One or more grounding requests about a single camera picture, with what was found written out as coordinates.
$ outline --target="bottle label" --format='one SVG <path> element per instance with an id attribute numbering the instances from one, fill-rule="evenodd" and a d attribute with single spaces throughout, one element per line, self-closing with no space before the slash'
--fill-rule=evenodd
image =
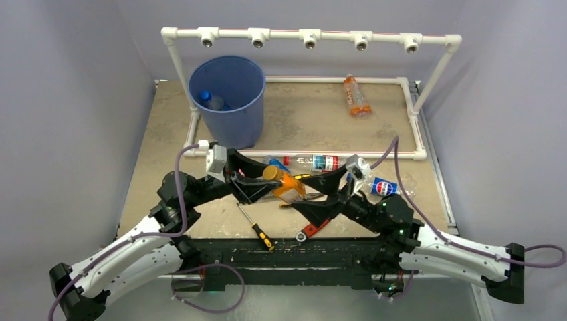
<path id="1" fill-rule="evenodd" d="M 312 172 L 330 172 L 338 168 L 337 156 L 313 155 Z"/>
<path id="2" fill-rule="evenodd" d="M 388 196 L 398 192 L 398 185 L 394 182 L 386 181 L 377 177 L 372 184 L 372 194 L 380 196 Z"/>
<path id="3" fill-rule="evenodd" d="M 303 199 L 303 196 L 300 194 L 300 192 L 296 191 L 295 189 L 289 189 L 280 194 L 279 197 L 280 199 L 282 199 L 282 201 L 288 204 L 291 204 L 295 201 L 301 201 Z"/>

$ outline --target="work table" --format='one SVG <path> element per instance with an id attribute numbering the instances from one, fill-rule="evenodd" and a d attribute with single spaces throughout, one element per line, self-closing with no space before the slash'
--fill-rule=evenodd
<path id="1" fill-rule="evenodd" d="M 399 135 L 400 151 L 415 150 L 401 87 L 361 86 L 372 106 L 372 116 L 364 120 L 353 119 L 348 114 L 342 84 L 268 83 L 264 131 L 255 149 L 384 151 L 394 136 Z M 156 191 L 163 177 L 173 170 L 175 156 L 185 142 L 189 120 L 189 103 L 181 83 L 160 82 L 128 190 L 119 235 L 132 229 L 159 202 Z M 202 119 L 196 137 L 212 140 Z M 180 166 L 183 172 L 196 178 L 205 175 L 204 157 L 184 157 Z M 400 170 L 402 182 L 415 189 L 416 204 L 437 228 L 447 231 L 444 204 L 431 161 L 400 160 Z M 373 174 L 395 182 L 394 161 L 385 160 Z M 197 207 L 202 216 L 191 227 L 189 235 L 196 238 L 255 237 L 235 202 L 229 195 Z M 279 209 L 278 203 L 279 200 L 260 201 L 246 205 L 245 209 L 271 237 L 295 237 L 308 222 L 293 209 Z M 339 215 L 315 237 L 373 235 Z"/>

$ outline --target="clear plastic bottle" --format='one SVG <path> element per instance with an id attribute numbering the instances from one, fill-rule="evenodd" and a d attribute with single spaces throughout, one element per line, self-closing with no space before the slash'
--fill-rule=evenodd
<path id="1" fill-rule="evenodd" d="M 229 105 L 227 105 L 227 103 L 225 103 L 224 99 L 218 96 L 213 96 L 210 92 L 206 90 L 202 91 L 199 94 L 199 97 L 201 97 L 201 100 L 203 101 L 205 107 L 207 107 L 210 110 L 227 111 L 232 109 L 230 108 Z"/>
<path id="2" fill-rule="evenodd" d="M 290 170 L 289 170 L 284 164 L 282 164 L 282 163 L 281 163 L 277 158 L 275 158 L 274 156 L 267 155 L 266 157 L 264 157 L 264 159 L 262 160 L 262 162 L 263 162 L 264 164 L 277 166 L 277 167 L 283 169 L 284 171 L 288 172 L 289 174 L 292 173 L 292 172 L 290 172 Z"/>
<path id="3" fill-rule="evenodd" d="M 286 156 L 283 159 L 284 166 L 312 172 L 334 171 L 346 162 L 345 158 L 318 154 L 299 154 L 292 157 Z"/>
<path id="4" fill-rule="evenodd" d="M 360 90 L 356 78 L 353 75 L 346 75 L 346 79 L 342 83 L 350 115 L 362 117 L 371 114 L 372 108 L 370 108 L 370 104 L 366 101 L 362 90 Z"/>
<path id="5" fill-rule="evenodd" d="M 348 181 L 349 179 L 350 174 L 346 175 L 346 180 Z M 415 189 L 412 186 L 404 187 L 406 188 L 406 193 L 408 194 L 409 198 L 413 199 L 415 197 Z M 405 195 L 402 193 L 402 190 L 398 188 L 398 184 L 372 175 L 370 175 L 370 177 L 364 182 L 364 185 L 360 190 L 371 195 L 377 195 L 379 197 L 384 197 L 392 194 L 398 194 L 405 197 Z"/>

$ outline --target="bottle cap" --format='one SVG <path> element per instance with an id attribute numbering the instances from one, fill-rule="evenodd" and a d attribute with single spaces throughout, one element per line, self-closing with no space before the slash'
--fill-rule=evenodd
<path id="1" fill-rule="evenodd" d="M 283 176 L 281 169 L 275 165 L 268 165 L 262 172 L 262 177 L 269 181 L 278 181 L 281 176 Z"/>
<path id="2" fill-rule="evenodd" d="M 206 91 L 206 90 L 203 90 L 203 91 L 201 92 L 201 94 L 199 95 L 199 97 L 201 97 L 202 100 L 208 102 L 208 101 L 211 100 L 211 98 L 212 98 L 213 96 L 211 95 L 210 92 L 208 92 L 208 91 Z"/>

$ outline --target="orange juice bottle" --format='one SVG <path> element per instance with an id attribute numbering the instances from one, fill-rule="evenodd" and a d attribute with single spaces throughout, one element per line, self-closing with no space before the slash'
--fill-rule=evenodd
<path id="1" fill-rule="evenodd" d="M 281 187 L 274 189 L 272 193 L 288 204 L 301 201 L 305 197 L 305 186 L 275 165 L 266 167 L 262 172 L 262 177 L 269 181 L 281 182 Z"/>
<path id="2" fill-rule="evenodd" d="M 346 94 L 346 102 L 348 103 L 348 111 L 353 117 L 361 117 L 372 113 L 370 104 L 366 101 L 364 94 L 358 86 L 358 82 L 353 75 L 346 75 L 346 79 L 342 82 L 344 92 Z"/>

